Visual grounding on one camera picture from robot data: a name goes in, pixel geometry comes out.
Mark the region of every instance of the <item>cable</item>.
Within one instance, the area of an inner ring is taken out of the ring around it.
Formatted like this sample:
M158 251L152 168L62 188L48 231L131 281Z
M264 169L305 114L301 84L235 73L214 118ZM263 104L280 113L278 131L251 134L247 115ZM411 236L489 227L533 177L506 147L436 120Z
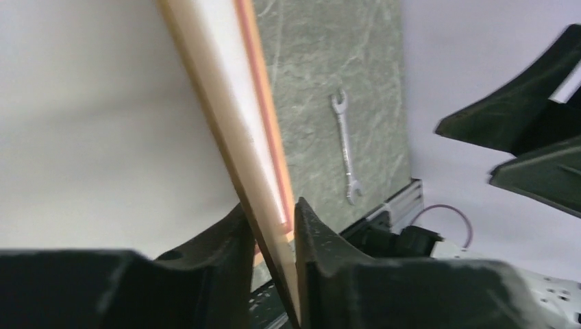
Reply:
M460 217L462 217L462 220L466 224L466 229L468 231L468 237L466 238L466 242L464 243L464 248L470 247L470 244L472 244L472 238L474 237L474 229L472 228L472 223L470 223L470 220L468 219L468 217L466 215L464 215L464 213L462 211L460 211L460 209L454 208L453 206L449 206L447 204L433 204L429 207L426 207L422 211L420 211L419 214L416 215L416 217L414 217L414 219L412 219L412 221L410 222L410 226L414 225L415 222L419 219L419 217L421 215L423 215L427 211L429 211L431 209L435 209L435 208L450 209L450 210L453 210L456 214L460 215Z

